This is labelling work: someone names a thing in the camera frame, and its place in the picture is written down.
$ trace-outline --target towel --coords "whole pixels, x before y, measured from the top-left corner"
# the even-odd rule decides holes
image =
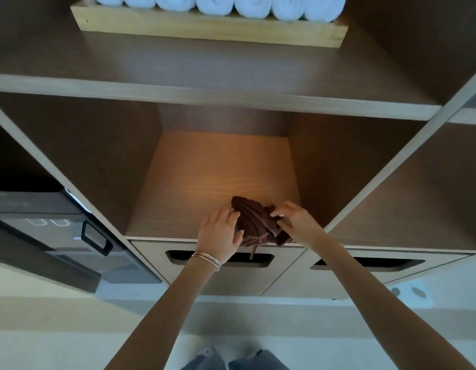
[[[96,1],[106,6],[120,6],[121,4],[123,4],[123,0],[96,0]]]
[[[196,0],[198,10],[207,15],[228,15],[233,9],[233,0]]]
[[[270,14],[272,0],[235,0],[236,10],[246,18],[263,19]]]
[[[171,12],[187,12],[195,7],[195,0],[156,0],[159,7]]]
[[[277,220],[281,218],[270,216],[275,209],[274,205],[263,207],[258,201],[234,196],[231,199],[231,206],[240,212],[236,230],[244,231],[241,245],[252,247],[250,259],[260,245],[275,243],[282,247],[291,240],[288,233],[277,224]]]
[[[297,21],[306,9],[307,0],[272,0],[272,13],[280,21]]]
[[[123,0],[131,8],[151,9],[155,7],[155,0]]]
[[[308,0],[304,16],[309,21],[332,22],[344,9],[346,0]]]

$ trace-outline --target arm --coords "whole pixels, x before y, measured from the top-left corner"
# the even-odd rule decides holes
[[[222,264],[228,261],[243,239],[243,231],[235,234],[238,217],[238,211],[227,208],[206,216],[198,231],[197,252]],[[105,370],[163,370],[195,299],[215,270],[210,262],[191,257]]]
[[[400,370],[475,367],[438,332],[366,271],[344,246],[330,237],[303,208],[291,202],[271,213],[298,243],[332,268],[371,332]]]

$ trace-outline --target drawer handle cutout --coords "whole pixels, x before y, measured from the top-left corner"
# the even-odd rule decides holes
[[[407,258],[375,258],[354,257],[362,266],[370,272],[395,272],[406,270],[409,267],[422,264],[425,260],[409,260]],[[311,270],[331,270],[324,260],[320,260],[310,267]]]
[[[193,251],[166,251],[166,256],[173,265],[185,265],[193,255]],[[274,255],[268,253],[255,253],[250,259],[249,253],[238,252],[231,256],[222,267],[268,267]]]

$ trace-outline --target wooden cabinet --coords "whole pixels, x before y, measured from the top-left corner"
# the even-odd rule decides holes
[[[390,283],[466,258],[469,254],[376,251],[349,249],[349,253],[382,283]],[[330,267],[312,251],[300,258],[270,286],[263,296],[294,298],[347,298]]]
[[[195,251],[195,243],[133,241],[147,260],[172,283]],[[302,247],[262,246],[250,260],[250,248],[240,247],[212,276],[203,294],[260,296],[301,255]]]
[[[476,253],[476,0],[348,0],[339,49],[81,32],[68,1],[0,0],[0,125],[155,273],[234,195],[424,260],[384,282]],[[338,293],[309,252],[264,249],[221,274],[255,279],[233,293]]]

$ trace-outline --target wooden tray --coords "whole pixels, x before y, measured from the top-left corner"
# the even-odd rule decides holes
[[[339,48],[348,28],[340,19],[316,23],[283,22],[273,17],[248,19],[233,14],[216,17],[196,10],[174,13],[160,8],[110,7],[96,4],[94,0],[81,0],[71,9],[82,31],[133,35]]]

